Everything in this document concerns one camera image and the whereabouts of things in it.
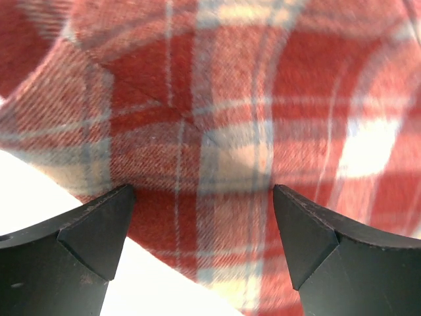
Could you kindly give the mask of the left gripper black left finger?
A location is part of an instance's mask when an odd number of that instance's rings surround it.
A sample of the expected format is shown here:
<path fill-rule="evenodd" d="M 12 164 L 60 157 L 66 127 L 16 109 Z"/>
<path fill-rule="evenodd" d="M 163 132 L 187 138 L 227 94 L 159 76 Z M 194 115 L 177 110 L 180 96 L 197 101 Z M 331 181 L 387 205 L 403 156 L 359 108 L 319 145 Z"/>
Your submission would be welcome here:
<path fill-rule="evenodd" d="M 135 204 L 119 186 L 51 219 L 1 236 L 1 314 L 99 315 Z"/>

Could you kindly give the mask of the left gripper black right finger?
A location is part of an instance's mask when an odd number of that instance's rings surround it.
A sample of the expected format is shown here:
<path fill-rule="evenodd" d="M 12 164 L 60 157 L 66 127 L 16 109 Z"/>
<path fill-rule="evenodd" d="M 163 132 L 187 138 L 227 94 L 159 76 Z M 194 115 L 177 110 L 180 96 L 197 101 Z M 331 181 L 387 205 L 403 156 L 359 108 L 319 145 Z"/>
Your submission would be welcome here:
<path fill-rule="evenodd" d="M 419 315 L 420 241 L 366 226 L 284 185 L 274 212 L 305 315 Z"/>

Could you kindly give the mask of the plaid red beige skirt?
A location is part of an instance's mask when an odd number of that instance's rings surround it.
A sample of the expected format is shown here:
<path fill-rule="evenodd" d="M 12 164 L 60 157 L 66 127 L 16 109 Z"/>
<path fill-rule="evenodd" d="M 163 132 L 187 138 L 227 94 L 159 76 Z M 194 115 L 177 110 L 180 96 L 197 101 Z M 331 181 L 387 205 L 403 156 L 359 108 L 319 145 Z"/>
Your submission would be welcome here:
<path fill-rule="evenodd" d="M 1 149 L 245 315 L 301 315 L 272 206 L 420 225 L 419 1 L 2 1 Z"/>

